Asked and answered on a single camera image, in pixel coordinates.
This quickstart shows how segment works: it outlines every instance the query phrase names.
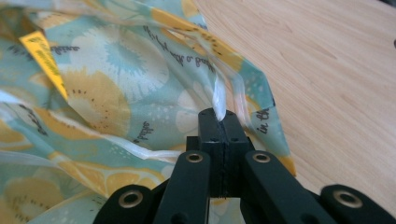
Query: fabric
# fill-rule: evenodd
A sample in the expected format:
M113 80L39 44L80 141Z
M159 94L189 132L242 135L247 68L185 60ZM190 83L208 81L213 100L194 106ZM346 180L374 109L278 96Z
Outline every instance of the fabric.
M37 30L65 97L19 40ZM263 72L191 0L0 0L2 223L90 223L116 189L155 188L209 107L294 174ZM211 209L210 223L242 222L236 200Z

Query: kiwi print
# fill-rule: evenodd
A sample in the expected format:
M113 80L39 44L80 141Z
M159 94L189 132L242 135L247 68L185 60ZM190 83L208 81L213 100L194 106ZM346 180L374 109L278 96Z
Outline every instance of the kiwi print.
M29 77L29 81L47 89L52 89L53 84L44 72L38 72Z
M120 88L104 73L88 75L87 69L64 75L68 102L99 133L125 136L131 110Z
M199 38L204 48L207 48L214 56L227 63L235 72L239 72L241 69L244 57L208 31L158 8L152 9L151 15L152 19L162 25L166 25L168 29Z
M198 7L195 6L192 0L181 0L181 8L185 17L193 17L199 14Z
M69 175L93 191L109 197L115 190L136 184L154 189L165 179L163 175L147 168L109 167L100 163L71 161L60 152L49 154Z
M102 74L101 77L107 77L107 80L120 88L117 92L124 92L129 103L136 103L150 96L169 79L168 66L157 47L145 37L122 26L98 24L75 37L72 46L80 47L77 52L70 54L73 68L79 72L84 71L86 77L99 73ZM100 100L107 92L104 90L107 85L103 81L100 86L82 85L82 81L75 81L80 82L80 86L98 88L100 97L96 100ZM75 96L80 94L78 89L73 90L69 90L69 93Z
M0 89L2 91L8 92L9 94L17 97L20 100L23 100L24 102L26 102L30 105L37 105L38 101L35 98L35 96L24 88L16 87L16 86L2 86L2 85L0 85Z
M81 0L81 2L85 3L86 6L91 10L96 10L97 12L103 12L103 13L108 13L109 10L104 7L99 0Z
M133 1L125 0L107 0L104 5L108 10L117 13L121 19L128 18L129 21L141 20L145 21L147 18L139 11L138 5Z
M37 12L37 25L43 29L49 29L58 25L75 20L78 16L66 15L58 12Z
M32 33L35 28L21 7L0 6L0 38L19 43L19 37Z
M60 189L53 183L40 178L25 177L6 183L0 207L8 208L5 213L8 219L13 219L10 223L26 223L63 200Z
M198 131L198 123L195 122L197 114L211 106L213 92L207 86L202 86L194 81L191 89L184 90L177 99L180 110L177 111L177 130L185 137L192 136Z
M19 132L0 120L0 150L23 150L33 145Z
M68 140L82 140L82 139L99 139L100 136L97 133L83 127L79 123L76 123L70 119L61 118L48 110L35 108L35 112L43 120L44 124L51 129L54 133L57 133Z
M191 49L193 49L196 53L200 54L201 56L206 56L206 52L204 48L202 48L202 46L196 40L164 28L161 29L161 33L163 33L166 37L179 44L189 46Z
M248 95L245 95L245 99L247 101L247 111L249 114L260 110L259 104L257 104L253 99L248 97Z

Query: yellow flower print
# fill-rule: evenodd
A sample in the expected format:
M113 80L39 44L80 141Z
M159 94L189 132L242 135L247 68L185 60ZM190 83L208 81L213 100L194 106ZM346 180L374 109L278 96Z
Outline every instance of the yellow flower print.
M49 159L58 163L81 184L106 197L126 185L136 184L154 189L164 181L160 173L147 168L112 168L93 162L71 161L59 152L50 154Z
M0 120L0 150L23 150L31 146L23 134L12 130Z
M68 103L96 131L125 136L130 127L131 110L119 87L105 74L91 75L82 70L67 71L64 86Z

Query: wooden surface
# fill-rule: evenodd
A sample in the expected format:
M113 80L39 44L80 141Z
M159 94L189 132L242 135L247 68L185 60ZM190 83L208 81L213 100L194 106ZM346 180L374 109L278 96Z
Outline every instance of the wooden surface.
M396 217L396 9L375 0L195 0L269 80L297 168Z

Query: black plastic part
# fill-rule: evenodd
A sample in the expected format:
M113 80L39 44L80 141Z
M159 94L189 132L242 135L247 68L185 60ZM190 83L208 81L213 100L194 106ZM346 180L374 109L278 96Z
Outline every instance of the black plastic part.
M270 223L336 223L271 153L248 152L243 171Z
M169 180L154 190L137 185L118 189L94 224L205 224L209 196L241 198L247 224L396 224L394 217L354 189L329 186L320 196L304 189L274 155L254 150L231 111L220 122L212 108L202 111L198 134L187 138L187 151L177 159ZM139 192L141 200L130 208L125 203L138 197L125 197L128 192Z
M142 201L131 208L124 208L120 205L120 197L126 192L140 192L142 194ZM121 189L116 190L111 197L107 200L105 205L99 211L98 215L95 218L94 224L109 224L109 223L117 223L117 224L130 224L132 223L151 223L148 216L151 203L153 199L153 193L150 189L137 186L137 185L129 185L125 186Z
M240 197L242 176L240 164L245 153L253 150L235 113L228 111L222 121L217 121L213 108L198 115L198 148L212 159L210 196Z
M210 157L202 151L181 154L153 223L207 223Z
M339 223L396 223L396 219L381 206L347 186L325 187L320 193L319 201Z

